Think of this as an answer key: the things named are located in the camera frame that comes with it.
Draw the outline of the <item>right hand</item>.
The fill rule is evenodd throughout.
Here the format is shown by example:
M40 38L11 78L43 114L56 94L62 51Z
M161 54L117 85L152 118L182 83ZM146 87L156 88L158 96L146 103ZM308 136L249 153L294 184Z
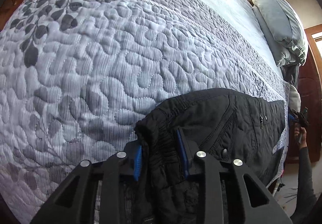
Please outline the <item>right hand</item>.
M306 129L299 123L296 123L294 127L294 137L299 149L307 147L306 135Z

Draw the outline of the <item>right forearm dark sleeve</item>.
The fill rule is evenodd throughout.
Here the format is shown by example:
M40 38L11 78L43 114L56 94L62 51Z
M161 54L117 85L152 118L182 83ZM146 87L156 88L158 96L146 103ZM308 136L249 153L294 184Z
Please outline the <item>right forearm dark sleeve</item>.
M303 223L317 202L312 182L312 167L308 148L299 150L298 188L296 209L290 217L293 223Z

